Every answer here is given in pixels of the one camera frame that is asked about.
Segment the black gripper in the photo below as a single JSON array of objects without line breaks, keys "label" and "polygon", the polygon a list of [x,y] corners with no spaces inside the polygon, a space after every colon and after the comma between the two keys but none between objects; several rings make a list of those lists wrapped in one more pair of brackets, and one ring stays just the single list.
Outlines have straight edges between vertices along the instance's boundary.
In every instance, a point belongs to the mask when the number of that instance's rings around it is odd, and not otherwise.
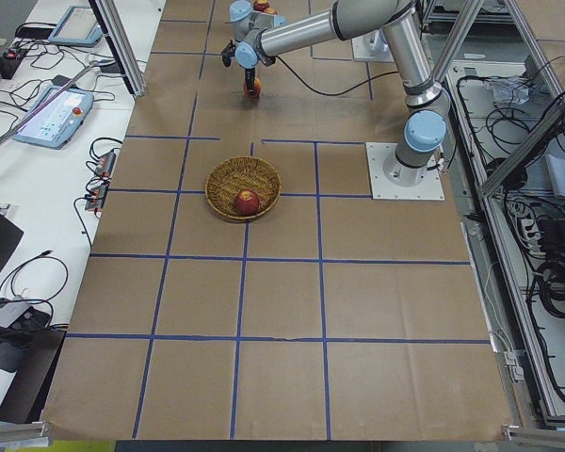
[{"label": "black gripper", "polygon": [[253,83],[255,80],[255,69],[246,69],[245,70],[245,83],[244,83],[244,91],[247,93],[254,93],[255,92],[255,84]]}]

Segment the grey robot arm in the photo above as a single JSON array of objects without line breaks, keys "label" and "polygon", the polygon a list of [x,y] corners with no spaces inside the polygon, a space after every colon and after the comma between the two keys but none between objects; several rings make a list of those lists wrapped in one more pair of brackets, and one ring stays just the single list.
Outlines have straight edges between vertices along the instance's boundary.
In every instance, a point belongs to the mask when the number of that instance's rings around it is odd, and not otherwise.
[{"label": "grey robot arm", "polygon": [[235,60],[245,71],[244,88],[256,93],[255,68],[282,55],[330,40],[349,41],[380,31],[391,51],[412,114],[433,112],[445,118],[449,96],[432,73],[413,19],[413,1],[335,1],[321,12],[289,22],[258,10],[250,1],[229,7],[234,37],[221,51],[228,67]]}]

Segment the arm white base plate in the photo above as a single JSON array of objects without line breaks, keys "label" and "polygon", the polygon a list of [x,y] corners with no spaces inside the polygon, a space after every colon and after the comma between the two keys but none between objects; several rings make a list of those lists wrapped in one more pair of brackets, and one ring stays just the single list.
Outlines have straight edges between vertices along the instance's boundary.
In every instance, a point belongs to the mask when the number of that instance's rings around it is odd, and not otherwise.
[{"label": "arm white base plate", "polygon": [[381,29],[353,38],[351,45],[354,61],[394,62],[389,44]]},{"label": "arm white base plate", "polygon": [[366,142],[366,160],[372,198],[387,201],[442,202],[445,200],[440,173],[428,170],[435,159],[421,169],[404,167],[396,158],[396,143]]}]

